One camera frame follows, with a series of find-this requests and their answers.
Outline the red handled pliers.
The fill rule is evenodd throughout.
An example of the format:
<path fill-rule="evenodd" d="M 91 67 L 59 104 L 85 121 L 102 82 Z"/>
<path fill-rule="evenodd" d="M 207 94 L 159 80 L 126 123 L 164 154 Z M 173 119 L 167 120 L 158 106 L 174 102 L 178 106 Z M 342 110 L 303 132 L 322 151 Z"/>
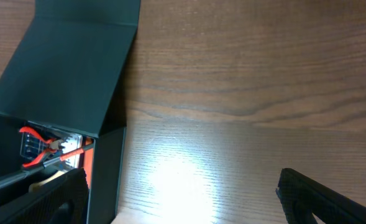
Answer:
<path fill-rule="evenodd" d="M 22 167 L 25 169 L 45 162 L 46 160 L 53 158 L 56 153 L 62 152 L 62 149 L 64 148 L 62 144 L 66 141 L 65 138 L 44 139 L 40 133 L 29 126 L 23 126 L 20 128 L 19 132 L 25 136 L 22 147 L 23 151 L 32 156 L 29 162 L 22 164 Z"/>

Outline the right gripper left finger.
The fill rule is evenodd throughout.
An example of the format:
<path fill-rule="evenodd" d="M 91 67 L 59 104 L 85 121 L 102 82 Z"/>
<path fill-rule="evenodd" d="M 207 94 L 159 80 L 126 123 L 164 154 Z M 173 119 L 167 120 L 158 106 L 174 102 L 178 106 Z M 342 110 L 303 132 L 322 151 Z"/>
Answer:
<path fill-rule="evenodd" d="M 83 169 L 74 169 L 0 207 L 0 223 L 83 223 L 88 200 Z"/>

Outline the dark green box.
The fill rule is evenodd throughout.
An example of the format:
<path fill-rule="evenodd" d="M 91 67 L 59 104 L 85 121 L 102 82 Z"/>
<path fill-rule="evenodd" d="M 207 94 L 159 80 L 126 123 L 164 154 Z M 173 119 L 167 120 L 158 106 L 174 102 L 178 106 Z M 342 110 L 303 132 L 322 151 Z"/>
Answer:
<path fill-rule="evenodd" d="M 116 217 L 126 111 L 121 78 L 140 1 L 37 1 L 0 77 L 0 177 L 23 163 L 27 123 L 94 139 L 88 223 Z"/>

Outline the clear blue screwdriver set case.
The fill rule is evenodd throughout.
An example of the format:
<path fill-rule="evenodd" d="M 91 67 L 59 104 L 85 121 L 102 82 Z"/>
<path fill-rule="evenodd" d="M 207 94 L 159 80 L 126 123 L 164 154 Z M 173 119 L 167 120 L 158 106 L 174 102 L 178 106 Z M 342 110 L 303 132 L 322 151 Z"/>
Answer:
<path fill-rule="evenodd" d="M 71 152 L 74 149 L 76 149 L 76 148 L 78 148 L 78 147 L 81 146 L 82 136 L 79 135 L 79 134 L 69 135 L 69 136 L 65 137 L 65 139 L 66 139 L 66 141 L 62 144 L 62 146 L 64 146 L 64 148 L 62 149 L 62 152 L 56 153 L 54 157 L 58 157 L 58 156 L 60 156 L 62 154 L 66 154 L 68 152 Z M 31 160 L 32 156 L 30 156 L 27 152 L 24 152 L 23 151 L 23 149 L 22 149 L 22 147 L 23 147 L 23 141 L 25 141 L 25 136 L 22 135 L 20 156 L 26 162 L 29 162 Z M 72 156 L 72 157 L 68 158 L 65 161 L 58 162 L 58 163 L 54 164 L 55 168 L 58 169 L 58 170 L 60 170 L 60 171 L 72 170 L 74 168 L 78 168 L 79 165 L 80 165 L 80 156 Z"/>

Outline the orange scraper wooden handle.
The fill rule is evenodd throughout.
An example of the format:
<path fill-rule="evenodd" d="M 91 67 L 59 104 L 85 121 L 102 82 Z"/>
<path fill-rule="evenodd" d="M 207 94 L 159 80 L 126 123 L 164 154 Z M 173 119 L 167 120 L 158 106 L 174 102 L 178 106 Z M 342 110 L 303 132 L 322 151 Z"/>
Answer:
<path fill-rule="evenodd" d="M 88 144 L 92 144 L 94 143 L 93 140 L 91 138 L 84 138 L 84 140 L 81 143 L 81 146 L 78 148 L 81 148 L 85 145 Z M 91 182 L 91 176 L 92 176 L 92 166 L 93 166 L 93 155 L 94 155 L 94 151 L 93 148 L 89 149 L 87 151 L 85 151 L 82 154 L 76 155 L 76 156 L 80 156 L 80 165 L 78 168 L 83 168 L 84 171 L 86 172 L 86 181 L 88 186 L 90 186 L 90 182 Z M 41 182 L 37 182 L 34 184 L 31 184 L 29 186 L 29 192 L 33 192 L 37 189 L 39 189 L 41 186 L 43 186 L 44 184 L 46 184 L 47 182 L 50 182 L 51 180 L 61 176 L 62 174 L 67 173 L 68 171 L 60 171 L 58 170 L 55 174 L 53 174 L 51 177 L 41 181 Z"/>

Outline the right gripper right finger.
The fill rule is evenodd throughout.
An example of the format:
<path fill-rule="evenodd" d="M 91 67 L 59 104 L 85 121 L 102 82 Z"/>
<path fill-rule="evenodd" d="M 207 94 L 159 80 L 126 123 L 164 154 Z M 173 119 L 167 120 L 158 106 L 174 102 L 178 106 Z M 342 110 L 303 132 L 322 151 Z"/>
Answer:
<path fill-rule="evenodd" d="M 281 170 L 276 194 L 294 223 L 366 223 L 366 207 L 291 168 Z"/>

